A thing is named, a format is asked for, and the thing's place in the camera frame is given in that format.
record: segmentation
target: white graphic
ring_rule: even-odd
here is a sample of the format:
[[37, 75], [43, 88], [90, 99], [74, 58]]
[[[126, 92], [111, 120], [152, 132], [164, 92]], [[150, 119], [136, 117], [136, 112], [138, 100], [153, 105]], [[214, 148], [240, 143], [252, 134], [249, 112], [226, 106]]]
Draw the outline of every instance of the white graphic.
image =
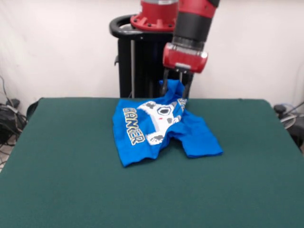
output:
[[154, 101], [148, 101], [137, 109], [144, 110], [153, 122], [156, 132], [153, 132], [146, 136], [150, 145], [157, 145], [162, 143], [168, 128], [181, 120], [181, 116], [173, 116], [173, 110], [175, 109], [177, 102], [173, 102], [169, 105], [157, 104]]

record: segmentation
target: green tablecloth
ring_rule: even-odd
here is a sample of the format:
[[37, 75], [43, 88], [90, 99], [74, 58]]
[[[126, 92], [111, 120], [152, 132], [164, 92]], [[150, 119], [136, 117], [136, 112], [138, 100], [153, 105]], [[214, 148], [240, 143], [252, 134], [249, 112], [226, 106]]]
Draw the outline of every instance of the green tablecloth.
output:
[[117, 99], [42, 99], [0, 173], [1, 228], [303, 228], [304, 159], [261, 100], [195, 100], [224, 149], [123, 168]]

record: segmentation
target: black cable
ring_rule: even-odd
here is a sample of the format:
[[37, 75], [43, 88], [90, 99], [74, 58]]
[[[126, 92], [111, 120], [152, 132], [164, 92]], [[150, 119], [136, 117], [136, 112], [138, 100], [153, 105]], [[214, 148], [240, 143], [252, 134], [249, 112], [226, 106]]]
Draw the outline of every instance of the black cable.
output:
[[[7, 116], [5, 116], [5, 115], [1, 115], [1, 116], [4, 117], [6, 120], [11, 121]], [[13, 131], [11, 128], [8, 127], [8, 129], [9, 129], [12, 133], [15, 134], [15, 131]]]
[[13, 147], [13, 146], [15, 146], [16, 144], [9, 144], [8, 142], [5, 142], [4, 145], [5, 145], [5, 146]]
[[19, 122], [21, 124], [21, 129], [23, 130], [26, 123], [25, 123], [25, 121], [23, 119], [21, 119], [21, 117], [20, 117], [20, 115], [18, 113], [16, 114], [16, 116], [17, 116], [17, 119], [19, 120]]
[[5, 82], [4, 82], [4, 79], [3, 79], [3, 77], [2, 77], [1, 75], [0, 75], [0, 78], [1, 78], [1, 80], [2, 80], [2, 88], [3, 88], [3, 92], [4, 92], [5, 96], [6, 96], [6, 99], [8, 100], [8, 102], [10, 103], [10, 105], [13, 107], [14, 104], [12, 104], [12, 103], [10, 102], [10, 100], [9, 100], [9, 98], [8, 98], [8, 95], [7, 95], [7, 93], [6, 93], [6, 90], [5, 90]]
[[298, 106], [296, 106], [293, 109], [289, 110], [287, 113], [284, 113], [284, 115], [290, 114], [292, 111], [296, 110], [297, 108], [301, 107], [302, 105], [304, 105], [304, 101], [301, 102]]
[[27, 117], [25, 115], [23, 115], [23, 114], [21, 114], [19, 112], [18, 112], [18, 115], [20, 115], [22, 118], [24, 118], [24, 120], [25, 120], [26, 123], [28, 122], [28, 119], [27, 119]]
[[9, 126], [7, 126], [5, 123], [1, 123], [0, 125], [5, 126], [8, 130], [10, 130], [14, 135], [19, 136], [20, 133], [15, 132], [14, 130], [12, 130]]
[[1, 162], [1, 163], [0, 163], [0, 165], [4, 165], [6, 162], [7, 162], [7, 160], [6, 160], [6, 161], [4, 161], [4, 162]]
[[3, 154], [5, 154], [5, 155], [10, 156], [10, 154], [9, 154], [9, 153], [3, 152], [3, 151], [0, 151], [0, 153], [3, 153]]

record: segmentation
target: blue t-shirt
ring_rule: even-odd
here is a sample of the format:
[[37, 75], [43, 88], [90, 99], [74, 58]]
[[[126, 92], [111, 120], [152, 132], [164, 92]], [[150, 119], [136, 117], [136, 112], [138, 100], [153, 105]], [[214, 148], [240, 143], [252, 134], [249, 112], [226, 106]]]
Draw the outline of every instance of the blue t-shirt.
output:
[[168, 80], [164, 97], [134, 102], [120, 100], [113, 116], [113, 132], [123, 166], [145, 158], [156, 159], [170, 138], [182, 142], [189, 158], [223, 153], [204, 120], [187, 110], [183, 84]]

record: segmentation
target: white wall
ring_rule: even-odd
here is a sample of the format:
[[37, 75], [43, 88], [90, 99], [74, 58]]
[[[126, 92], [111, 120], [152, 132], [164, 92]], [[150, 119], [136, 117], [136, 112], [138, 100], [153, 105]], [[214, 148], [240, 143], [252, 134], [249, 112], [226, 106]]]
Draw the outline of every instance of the white wall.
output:
[[[22, 111], [40, 97], [118, 97], [109, 22], [140, 0], [0, 0], [0, 74]], [[222, 0], [191, 97], [304, 98], [304, 1]]]

